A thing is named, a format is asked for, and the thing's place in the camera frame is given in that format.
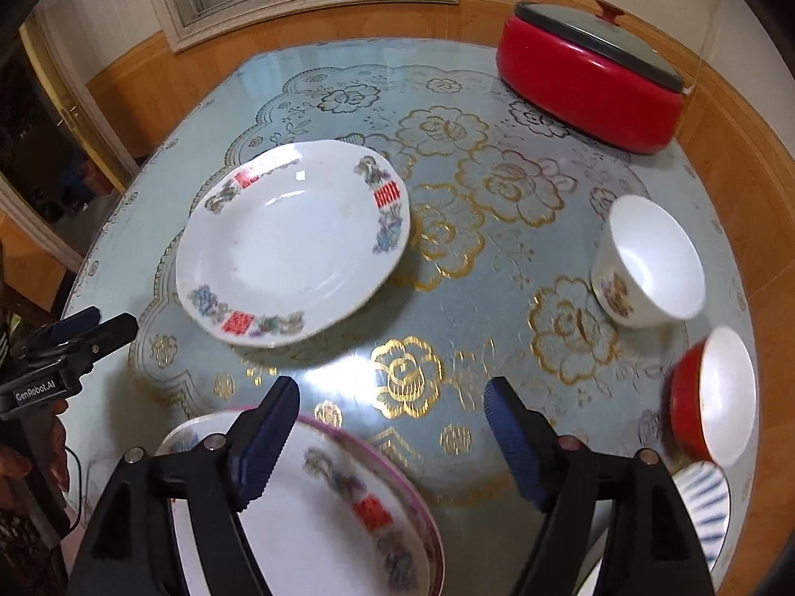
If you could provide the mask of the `person's left hand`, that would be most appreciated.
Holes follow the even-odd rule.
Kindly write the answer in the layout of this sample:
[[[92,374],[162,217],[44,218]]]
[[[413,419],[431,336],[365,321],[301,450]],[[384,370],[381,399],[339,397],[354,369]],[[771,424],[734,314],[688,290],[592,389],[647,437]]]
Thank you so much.
[[[61,416],[68,401],[27,410],[21,418],[1,420],[1,507],[20,510],[15,483],[42,476],[44,487],[61,494],[69,491],[70,474],[66,429]]]

